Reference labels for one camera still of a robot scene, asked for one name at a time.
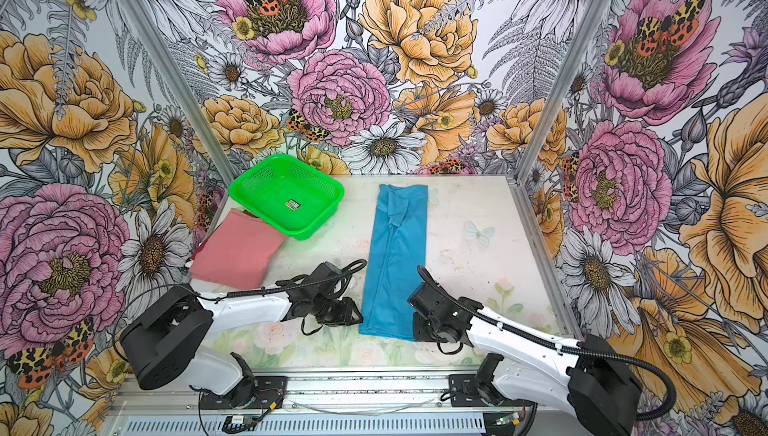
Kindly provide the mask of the blue t shirt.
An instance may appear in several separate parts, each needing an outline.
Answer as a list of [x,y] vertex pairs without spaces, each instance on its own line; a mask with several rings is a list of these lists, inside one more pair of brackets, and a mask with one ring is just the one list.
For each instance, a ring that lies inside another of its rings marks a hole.
[[422,284],[426,262],[428,188],[381,185],[376,202],[362,300],[367,336],[414,339],[408,299]]

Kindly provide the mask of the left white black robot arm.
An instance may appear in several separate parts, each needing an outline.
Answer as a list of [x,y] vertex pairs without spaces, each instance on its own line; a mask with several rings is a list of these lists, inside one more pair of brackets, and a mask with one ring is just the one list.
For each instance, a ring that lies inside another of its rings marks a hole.
[[345,291],[366,265],[364,259],[343,268],[324,262],[309,275],[221,295],[174,285],[122,331],[120,349],[143,390],[179,380],[226,406],[245,407],[260,393],[253,371],[241,355],[205,347],[206,337],[309,317],[321,327],[359,325],[362,313]]

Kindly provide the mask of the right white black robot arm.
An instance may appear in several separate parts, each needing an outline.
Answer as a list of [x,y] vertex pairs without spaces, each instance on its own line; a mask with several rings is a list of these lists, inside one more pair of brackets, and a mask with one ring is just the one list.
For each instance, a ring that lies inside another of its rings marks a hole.
[[574,416],[593,435],[631,434],[642,384],[605,340],[534,330],[427,283],[408,302],[415,322],[437,342],[485,352],[475,375],[484,402],[526,400]]

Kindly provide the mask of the folded red t shirt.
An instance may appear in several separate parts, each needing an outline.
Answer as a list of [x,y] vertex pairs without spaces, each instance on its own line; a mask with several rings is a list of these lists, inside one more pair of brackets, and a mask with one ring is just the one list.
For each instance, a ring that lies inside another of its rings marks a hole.
[[262,220],[231,210],[192,257],[192,279],[238,290],[260,287],[286,236]]

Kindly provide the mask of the green plastic basket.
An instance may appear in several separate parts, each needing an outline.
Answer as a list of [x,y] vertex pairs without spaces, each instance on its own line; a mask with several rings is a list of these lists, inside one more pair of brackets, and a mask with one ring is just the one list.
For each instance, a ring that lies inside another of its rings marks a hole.
[[[235,179],[230,198],[287,237],[311,238],[337,211],[344,197],[341,183],[288,155],[274,155]],[[286,206],[295,200],[301,207]]]

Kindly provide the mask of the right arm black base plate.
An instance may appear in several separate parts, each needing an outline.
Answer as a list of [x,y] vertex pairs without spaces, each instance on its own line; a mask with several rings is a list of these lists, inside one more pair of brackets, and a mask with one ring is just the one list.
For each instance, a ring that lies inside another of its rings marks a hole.
[[448,402],[452,407],[492,407],[499,402],[491,382],[477,375],[448,376]]

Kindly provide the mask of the aluminium front rail frame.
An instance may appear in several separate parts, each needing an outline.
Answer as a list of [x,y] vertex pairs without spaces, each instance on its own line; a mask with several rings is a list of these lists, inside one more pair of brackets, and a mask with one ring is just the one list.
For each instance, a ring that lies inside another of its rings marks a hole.
[[264,370],[288,378],[282,407],[202,410],[179,382],[152,391],[129,380],[103,435],[586,435],[572,415],[526,400],[452,407],[448,376],[473,367]]

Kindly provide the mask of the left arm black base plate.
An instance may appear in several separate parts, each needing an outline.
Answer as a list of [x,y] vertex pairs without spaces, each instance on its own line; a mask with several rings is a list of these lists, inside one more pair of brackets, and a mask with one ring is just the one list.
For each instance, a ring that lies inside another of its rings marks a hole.
[[223,396],[204,392],[199,403],[202,410],[267,409],[272,403],[282,407],[288,378],[255,376],[245,378]]

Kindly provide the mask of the right aluminium corner post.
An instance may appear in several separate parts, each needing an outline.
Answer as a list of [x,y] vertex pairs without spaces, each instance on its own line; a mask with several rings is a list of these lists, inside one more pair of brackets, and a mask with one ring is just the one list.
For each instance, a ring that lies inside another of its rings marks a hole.
[[519,186],[523,185],[531,173],[533,164],[537,161],[546,142],[547,135],[555,124],[563,99],[566,97],[570,83],[576,75],[580,61],[597,33],[598,25],[610,8],[610,4],[611,0],[589,0],[585,15],[579,26],[575,29],[572,43],[560,65],[554,85],[546,98],[538,125],[532,133],[531,140],[518,166],[515,176]]

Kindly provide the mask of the aluminium corner post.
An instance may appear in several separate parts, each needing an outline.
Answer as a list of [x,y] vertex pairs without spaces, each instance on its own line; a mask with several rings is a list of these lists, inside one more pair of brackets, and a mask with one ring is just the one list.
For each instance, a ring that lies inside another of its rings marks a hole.
[[218,143],[213,131],[203,115],[195,95],[182,76],[181,70],[173,59],[161,32],[154,24],[150,11],[141,0],[116,0],[128,20],[132,23],[137,36],[142,40],[148,54],[168,84],[175,101],[185,112],[204,149],[216,166],[224,185],[228,187],[237,177],[224,150]]
[[572,43],[560,65],[554,85],[546,98],[538,125],[532,133],[531,140],[518,166],[515,176],[519,186],[523,185],[531,173],[533,164],[537,161],[546,142],[547,135],[555,124],[563,99],[566,97],[570,83],[576,75],[580,61],[597,33],[598,25],[610,8],[610,4],[611,0],[589,0],[585,15],[579,26],[575,29]]

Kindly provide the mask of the left aluminium corner post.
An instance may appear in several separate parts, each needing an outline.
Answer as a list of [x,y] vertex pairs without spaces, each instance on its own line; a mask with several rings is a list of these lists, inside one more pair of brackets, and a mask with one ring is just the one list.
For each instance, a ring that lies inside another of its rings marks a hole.
[[216,166],[224,185],[228,187],[237,177],[224,150],[218,143],[213,131],[203,115],[195,95],[182,76],[181,70],[173,59],[161,32],[154,24],[150,11],[141,0],[116,0],[128,20],[132,23],[137,36],[142,40],[148,54],[168,84],[175,101],[185,112],[204,149]]

